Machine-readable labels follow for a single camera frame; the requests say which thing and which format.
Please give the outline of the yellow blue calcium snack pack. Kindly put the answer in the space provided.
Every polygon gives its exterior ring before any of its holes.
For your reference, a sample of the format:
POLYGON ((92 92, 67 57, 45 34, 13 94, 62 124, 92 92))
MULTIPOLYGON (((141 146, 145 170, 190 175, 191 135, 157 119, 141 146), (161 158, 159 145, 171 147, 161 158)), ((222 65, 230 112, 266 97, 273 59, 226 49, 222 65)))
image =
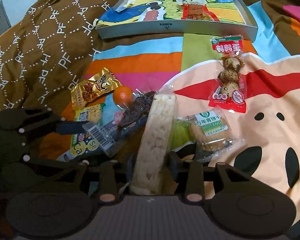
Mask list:
POLYGON ((58 157, 58 161, 69 162, 83 154, 107 150, 117 139, 117 124, 123 111, 116 105, 101 103, 75 111, 75 121, 87 121, 88 129, 73 134, 70 149, 58 157))

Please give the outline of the white rice cracker bar pack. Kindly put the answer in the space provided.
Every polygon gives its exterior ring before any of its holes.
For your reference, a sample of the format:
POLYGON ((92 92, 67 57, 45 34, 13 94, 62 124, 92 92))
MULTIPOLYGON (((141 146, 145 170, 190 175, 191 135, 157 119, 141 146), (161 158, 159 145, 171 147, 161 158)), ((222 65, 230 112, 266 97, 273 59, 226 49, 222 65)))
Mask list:
POLYGON ((175 110, 175 94, 154 95, 129 185, 131 193, 148 196, 162 193, 164 165, 170 150, 175 110))

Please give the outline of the green label biscuit pack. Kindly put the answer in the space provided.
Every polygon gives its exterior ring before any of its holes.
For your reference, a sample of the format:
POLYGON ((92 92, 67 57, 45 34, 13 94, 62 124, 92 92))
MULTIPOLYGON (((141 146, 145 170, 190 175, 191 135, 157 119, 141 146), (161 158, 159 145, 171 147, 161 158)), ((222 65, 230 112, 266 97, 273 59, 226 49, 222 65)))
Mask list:
POLYGON ((194 145, 194 150, 184 156, 194 155, 196 161, 208 163, 240 150, 245 139, 234 135, 224 113, 216 107, 177 119, 171 150, 179 152, 189 145, 194 145))

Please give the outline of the gold duck heart snack pack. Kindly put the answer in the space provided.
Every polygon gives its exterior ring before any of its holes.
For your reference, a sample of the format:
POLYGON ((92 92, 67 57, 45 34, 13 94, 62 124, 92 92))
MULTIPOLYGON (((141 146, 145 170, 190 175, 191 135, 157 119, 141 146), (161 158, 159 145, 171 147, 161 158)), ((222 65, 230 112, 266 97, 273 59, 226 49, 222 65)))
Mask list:
POLYGON ((106 67, 89 79, 84 79, 71 88, 71 103, 74 111, 121 87, 121 82, 106 67))

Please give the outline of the red quail egg snack pack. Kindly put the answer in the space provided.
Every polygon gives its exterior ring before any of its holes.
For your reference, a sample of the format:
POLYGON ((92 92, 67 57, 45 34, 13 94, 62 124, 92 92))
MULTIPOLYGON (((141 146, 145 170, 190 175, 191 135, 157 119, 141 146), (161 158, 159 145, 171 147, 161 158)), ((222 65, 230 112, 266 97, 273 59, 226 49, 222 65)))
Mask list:
POLYGON ((217 85, 209 98, 209 106, 245 113, 247 86, 242 74, 243 37, 241 35, 214 37, 211 39, 211 46, 221 55, 222 69, 218 71, 217 85))

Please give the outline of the small orange mandarin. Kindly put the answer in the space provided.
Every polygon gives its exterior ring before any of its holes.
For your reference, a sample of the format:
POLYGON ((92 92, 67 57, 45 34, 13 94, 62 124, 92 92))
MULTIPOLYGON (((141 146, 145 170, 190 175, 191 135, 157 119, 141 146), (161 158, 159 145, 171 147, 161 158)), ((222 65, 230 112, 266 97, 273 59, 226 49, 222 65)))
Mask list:
POLYGON ((120 86, 113 92, 113 102, 122 107, 128 107, 134 101, 133 91, 126 86, 120 86))

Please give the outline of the brown PF patterned pillow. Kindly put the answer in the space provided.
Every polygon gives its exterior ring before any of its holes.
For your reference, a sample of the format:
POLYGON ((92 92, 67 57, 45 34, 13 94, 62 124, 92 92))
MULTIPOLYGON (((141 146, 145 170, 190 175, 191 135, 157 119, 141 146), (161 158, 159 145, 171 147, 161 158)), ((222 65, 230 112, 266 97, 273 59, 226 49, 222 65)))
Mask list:
POLYGON ((93 22, 118 0, 38 0, 0 36, 0 111, 70 106, 102 46, 93 22))

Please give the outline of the colourful cartoon bed sheet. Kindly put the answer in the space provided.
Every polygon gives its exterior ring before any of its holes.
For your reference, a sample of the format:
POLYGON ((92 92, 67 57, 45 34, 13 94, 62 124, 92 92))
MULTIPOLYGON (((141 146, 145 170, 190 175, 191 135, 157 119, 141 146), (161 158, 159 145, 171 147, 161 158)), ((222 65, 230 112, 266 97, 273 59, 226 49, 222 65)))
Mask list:
MULTIPOLYGON (((229 84, 218 78, 223 51, 211 41, 228 35, 226 16, 239 17, 234 3, 207 0, 206 6, 217 21, 200 23, 203 35, 169 33, 175 21, 165 11, 165 0, 121 12, 109 9, 95 26, 72 27, 67 41, 63 34, 51 36, 54 23, 45 24, 52 58, 36 70, 27 103, 72 119, 71 88, 107 67, 131 89, 172 85, 180 116, 206 110, 213 105, 213 93, 229 84)), ((289 196, 300 222, 300 6, 287 0, 251 0, 248 10, 258 30, 254 41, 243 42, 245 105, 217 102, 233 132, 247 144, 222 161, 289 196)))

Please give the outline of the grey tray with colourful liner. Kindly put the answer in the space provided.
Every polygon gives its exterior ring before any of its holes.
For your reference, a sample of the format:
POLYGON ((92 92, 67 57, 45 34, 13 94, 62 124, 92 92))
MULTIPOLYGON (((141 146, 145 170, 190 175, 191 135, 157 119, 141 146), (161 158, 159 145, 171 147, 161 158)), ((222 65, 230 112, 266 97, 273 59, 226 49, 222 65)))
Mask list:
POLYGON ((159 33, 241 35, 254 41, 257 23, 242 0, 186 0, 205 4, 219 19, 182 20, 183 0, 119 0, 95 23, 102 39, 159 33))

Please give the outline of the red snack pack in tray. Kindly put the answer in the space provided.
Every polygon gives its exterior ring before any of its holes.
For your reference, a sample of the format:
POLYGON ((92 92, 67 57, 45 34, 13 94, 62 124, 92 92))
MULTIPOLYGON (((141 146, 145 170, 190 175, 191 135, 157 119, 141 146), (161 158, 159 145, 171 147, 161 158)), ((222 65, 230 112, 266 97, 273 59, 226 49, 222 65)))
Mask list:
POLYGON ((183 0, 181 6, 183 7, 182 20, 219 22, 218 17, 205 4, 183 0))

